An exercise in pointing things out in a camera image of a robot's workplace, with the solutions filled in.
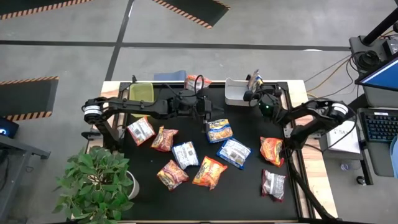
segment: gray floor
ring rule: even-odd
[[[128,0],[94,0],[40,14],[0,21],[0,40],[108,41],[119,34]],[[150,0],[135,0],[125,42],[173,42],[264,45],[348,46],[348,38],[369,32],[394,8],[377,0],[223,0],[231,10],[211,30],[194,24]],[[0,45],[0,80],[58,75],[60,83],[50,118],[19,122],[18,139],[52,152],[50,159],[33,159],[12,214],[29,223],[60,222],[51,211],[60,192],[55,177],[63,174],[68,156],[86,141],[88,129],[80,106],[98,96],[105,79],[112,47],[50,47]],[[157,72],[184,69],[214,80],[244,78],[259,68],[265,79],[302,79],[347,56],[349,52],[298,50],[211,50],[122,48],[112,80],[152,80]],[[306,83],[312,88],[330,71]],[[355,78],[354,71],[349,72]],[[345,86],[342,68],[322,87],[323,96]],[[353,86],[332,98],[349,103]],[[373,186],[355,183],[358,170],[341,171],[340,162],[325,159],[338,214],[344,220],[394,223],[398,213],[398,181],[376,177]]]

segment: wire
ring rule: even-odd
[[[335,62],[333,65],[330,65],[329,67],[327,67],[327,68],[323,69],[322,71],[316,73],[315,75],[313,75],[313,76],[310,77],[309,79],[305,80],[304,83],[306,83],[306,82],[310,81],[311,79],[317,77],[317,76],[320,75],[322,72],[324,72],[324,71],[328,70],[329,68],[331,68],[331,67],[337,65],[338,63],[342,62],[344,59],[348,58],[349,56],[351,56],[351,55],[345,56],[344,58],[342,58],[342,59],[340,59],[339,61]]]
[[[351,75],[350,75],[349,72],[348,72],[348,62],[346,62],[346,71],[347,71],[347,75],[349,76],[349,79],[351,80],[350,83],[349,83],[348,85],[344,86],[343,88],[341,88],[341,89],[335,91],[334,93],[327,94],[327,95],[325,95],[325,96],[321,96],[321,98],[325,98],[325,97],[328,97],[328,96],[337,94],[337,93],[339,93],[339,92],[345,90],[345,89],[348,88],[351,84],[354,83],[353,77],[351,77]]]
[[[386,32],[385,34],[381,34],[380,37],[386,37],[387,34],[392,33],[394,30],[390,30],[389,32]]]
[[[356,97],[357,97],[357,98],[358,98],[358,95],[359,95],[359,88],[356,89]],[[352,108],[350,108],[349,106],[347,106],[347,108],[348,108],[351,112],[354,113],[354,116],[355,116],[354,125],[353,125],[353,127],[351,128],[350,131],[348,131],[343,137],[341,137],[339,140],[337,140],[335,143],[333,143],[331,146],[329,146],[328,149],[330,149],[331,147],[333,147],[334,145],[336,145],[337,143],[339,143],[341,140],[343,140],[345,137],[347,137],[347,135],[349,135],[351,132],[353,132],[354,129],[355,129],[355,127],[356,127],[356,122],[358,121],[358,116],[356,115],[356,112],[355,112]]]
[[[307,143],[305,143],[304,146],[309,146],[309,147],[311,147],[311,148],[313,148],[313,149],[316,149],[316,150],[320,151],[322,154],[323,154],[323,152],[324,152],[324,151],[322,151],[320,148],[315,147],[315,146],[310,145],[310,144],[307,144]]]
[[[308,96],[311,96],[312,98],[318,98],[317,96],[315,96],[314,94],[311,93],[307,93]]]
[[[313,91],[313,90],[316,90],[317,88],[319,88],[319,87],[321,87],[330,77],[332,77],[336,72],[337,72],[337,70],[339,70],[339,68],[341,68],[341,66],[343,66],[345,63],[347,63],[348,62],[348,60],[345,60],[343,63],[341,63],[326,79],[324,79],[319,85],[317,85],[316,87],[314,87],[314,88],[312,88],[311,90],[309,90],[309,91],[307,91],[307,93],[308,92],[311,92],[311,91]]]

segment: chip bag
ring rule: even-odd
[[[146,116],[127,126],[127,130],[129,130],[137,146],[155,135],[155,131]]]
[[[156,175],[169,190],[174,190],[182,182],[189,179],[187,173],[176,165],[173,160],[170,160]]]
[[[197,79],[197,75],[188,75],[184,82],[184,88],[187,90],[195,91],[194,86],[195,86],[196,79]],[[205,83],[203,84],[203,87],[206,88],[211,84],[211,80],[208,78],[204,78],[204,79],[205,79]],[[202,82],[203,82],[203,80],[201,78],[199,78],[197,81],[197,91],[200,90]]]
[[[213,190],[218,183],[221,173],[226,170],[227,167],[228,166],[223,166],[214,159],[205,156],[192,183],[201,186],[209,186],[210,190]]]
[[[164,126],[161,126],[151,147],[161,152],[170,152],[173,145],[173,136],[177,133],[178,130],[164,129]]]
[[[281,167],[284,163],[284,158],[280,158],[279,153],[282,150],[283,140],[277,138],[260,137],[261,148],[260,152],[264,158],[277,167]]]
[[[207,138],[210,143],[224,141],[233,137],[231,125],[228,119],[219,119],[207,123]]]
[[[175,160],[184,170],[187,166],[199,166],[197,152],[193,147],[192,142],[179,144],[172,148]]]
[[[232,163],[237,168],[243,169],[244,161],[250,152],[250,148],[232,138],[224,142],[224,144],[218,150],[217,156],[220,156],[226,161]]]
[[[261,194],[262,196],[272,195],[272,198],[276,201],[283,201],[285,192],[285,179],[286,176],[278,175],[262,170],[262,185]]]

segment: orange snack bag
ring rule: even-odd
[[[196,174],[192,183],[201,186],[209,186],[210,190],[213,190],[218,183],[221,173],[226,170],[227,167],[228,166],[224,166],[214,159],[210,159],[205,156],[201,163],[200,170]]]
[[[177,133],[178,130],[164,129],[164,126],[161,126],[151,147],[162,152],[170,152],[173,145],[173,136]]]
[[[277,138],[260,137],[261,148],[260,152],[264,158],[277,167],[281,167],[284,163],[284,158],[280,158],[279,152],[282,150],[283,140]]]
[[[169,190],[174,190],[182,182],[189,179],[187,173],[170,160],[156,175]]]

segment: black and orange striped mat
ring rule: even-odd
[[[171,11],[211,29],[230,9],[215,0],[153,0]]]
[[[92,0],[0,0],[0,20],[26,16]]]
[[[0,117],[19,121],[51,116],[58,80],[41,77],[0,82]]]

